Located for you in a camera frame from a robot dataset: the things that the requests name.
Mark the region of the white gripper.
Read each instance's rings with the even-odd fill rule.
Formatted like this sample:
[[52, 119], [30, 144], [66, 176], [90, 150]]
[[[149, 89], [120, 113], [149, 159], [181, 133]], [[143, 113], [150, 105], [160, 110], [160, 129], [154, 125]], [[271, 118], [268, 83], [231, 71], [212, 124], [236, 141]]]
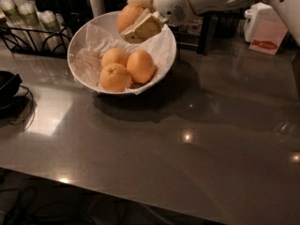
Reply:
[[187, 0], [127, 0], [130, 6], [142, 6], [157, 12], [142, 15], [138, 21], [121, 33], [121, 37], [128, 43], [143, 43], [147, 39], [159, 34], [163, 27], [160, 15], [168, 24], [180, 26], [188, 21], [190, 7]]

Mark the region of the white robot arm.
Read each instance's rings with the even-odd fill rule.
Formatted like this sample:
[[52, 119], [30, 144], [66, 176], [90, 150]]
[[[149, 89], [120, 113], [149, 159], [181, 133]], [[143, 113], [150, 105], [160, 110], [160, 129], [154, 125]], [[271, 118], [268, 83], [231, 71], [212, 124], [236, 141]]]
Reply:
[[130, 43], [141, 43], [158, 34], [168, 23], [180, 26], [191, 22], [197, 15], [210, 11], [245, 8], [256, 1], [267, 2], [300, 44], [300, 0], [128, 0], [129, 3], [146, 4], [148, 8], [133, 24], [120, 32]]

